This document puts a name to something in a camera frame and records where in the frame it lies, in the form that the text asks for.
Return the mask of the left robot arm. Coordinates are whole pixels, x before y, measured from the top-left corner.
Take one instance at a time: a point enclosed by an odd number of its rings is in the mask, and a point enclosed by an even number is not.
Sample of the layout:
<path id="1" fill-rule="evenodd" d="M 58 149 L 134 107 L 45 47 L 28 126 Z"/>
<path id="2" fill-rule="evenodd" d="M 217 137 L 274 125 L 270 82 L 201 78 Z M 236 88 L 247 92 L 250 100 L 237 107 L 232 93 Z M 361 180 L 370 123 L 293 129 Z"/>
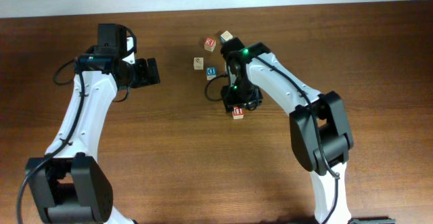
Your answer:
<path id="1" fill-rule="evenodd" d="M 114 207 L 112 185 L 97 162 L 99 139 L 119 91 L 160 83 L 156 60 L 136 58 L 137 38 L 121 24 L 99 24 L 97 44 L 70 64 L 73 93 L 62 125 L 41 158 L 30 158 L 16 214 L 30 188 L 44 223 L 132 223 Z"/>

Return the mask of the red letter U block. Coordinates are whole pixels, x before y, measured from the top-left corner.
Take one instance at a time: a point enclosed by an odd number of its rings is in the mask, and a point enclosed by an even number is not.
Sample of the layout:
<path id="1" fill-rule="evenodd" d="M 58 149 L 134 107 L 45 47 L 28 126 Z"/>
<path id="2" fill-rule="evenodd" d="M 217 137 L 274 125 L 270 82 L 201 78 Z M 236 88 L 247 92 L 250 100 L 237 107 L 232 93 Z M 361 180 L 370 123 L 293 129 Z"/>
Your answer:
<path id="1" fill-rule="evenodd" d="M 232 117 L 234 120 L 242 119 L 244 117 L 244 109 L 234 106 L 232 111 Z"/>

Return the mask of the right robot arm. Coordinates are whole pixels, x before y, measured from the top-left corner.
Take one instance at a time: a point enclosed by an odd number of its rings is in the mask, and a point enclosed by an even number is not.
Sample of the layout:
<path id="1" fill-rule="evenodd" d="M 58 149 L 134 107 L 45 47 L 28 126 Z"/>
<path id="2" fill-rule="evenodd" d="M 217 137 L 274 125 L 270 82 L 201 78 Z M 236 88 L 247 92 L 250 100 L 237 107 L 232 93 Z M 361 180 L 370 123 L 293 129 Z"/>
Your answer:
<path id="1" fill-rule="evenodd" d="M 289 116 L 292 151 L 311 176 L 316 222 L 348 223 L 344 178 L 354 140 L 342 98 L 303 83 L 263 43 L 246 47 L 232 38 L 221 55 L 229 78 L 221 89 L 225 109 L 254 110 L 267 93 Z"/>

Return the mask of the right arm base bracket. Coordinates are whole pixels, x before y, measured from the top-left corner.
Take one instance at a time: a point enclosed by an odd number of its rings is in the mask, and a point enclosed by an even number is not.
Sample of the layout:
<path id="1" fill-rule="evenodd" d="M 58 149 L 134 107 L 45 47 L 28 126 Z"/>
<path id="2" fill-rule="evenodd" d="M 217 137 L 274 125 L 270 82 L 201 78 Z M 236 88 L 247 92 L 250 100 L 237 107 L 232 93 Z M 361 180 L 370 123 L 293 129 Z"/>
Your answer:
<path id="1" fill-rule="evenodd" d="M 396 224 L 396 219 L 352 219 L 348 224 Z"/>

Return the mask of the blue letter D block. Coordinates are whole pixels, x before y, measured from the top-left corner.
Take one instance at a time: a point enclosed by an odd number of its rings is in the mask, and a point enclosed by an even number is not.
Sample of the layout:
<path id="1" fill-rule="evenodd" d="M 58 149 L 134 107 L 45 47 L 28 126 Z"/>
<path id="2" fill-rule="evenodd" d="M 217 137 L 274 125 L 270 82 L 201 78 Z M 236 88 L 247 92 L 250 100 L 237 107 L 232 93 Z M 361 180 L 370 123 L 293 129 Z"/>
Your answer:
<path id="1" fill-rule="evenodd" d="M 206 79 L 208 81 L 212 80 L 217 76 L 217 69 L 215 67 L 207 67 L 206 68 Z"/>

